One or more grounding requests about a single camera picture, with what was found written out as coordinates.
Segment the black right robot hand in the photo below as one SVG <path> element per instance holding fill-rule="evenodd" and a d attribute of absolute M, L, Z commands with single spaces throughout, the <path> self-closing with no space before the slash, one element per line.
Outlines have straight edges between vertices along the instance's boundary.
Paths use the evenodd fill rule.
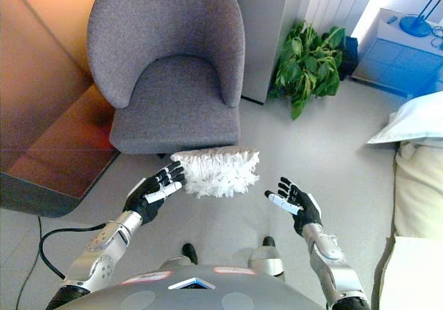
<path fill-rule="evenodd" d="M 302 236 L 303 227 L 307 224 L 322 226 L 321 209 L 314 197 L 310 193 L 303 192 L 289 179 L 280 178 L 277 194 L 266 190 L 264 195 L 271 203 L 292 214 L 293 227 L 298 235 Z"/>

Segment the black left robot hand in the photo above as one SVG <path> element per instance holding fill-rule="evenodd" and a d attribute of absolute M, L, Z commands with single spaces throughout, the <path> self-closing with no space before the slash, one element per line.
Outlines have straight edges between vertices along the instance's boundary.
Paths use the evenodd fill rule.
<path fill-rule="evenodd" d="M 164 200 L 186 184 L 180 161 L 170 163 L 149 178 L 141 179 L 128 193 L 123 212 L 134 211 L 141 216 L 141 225 L 151 222 Z"/>

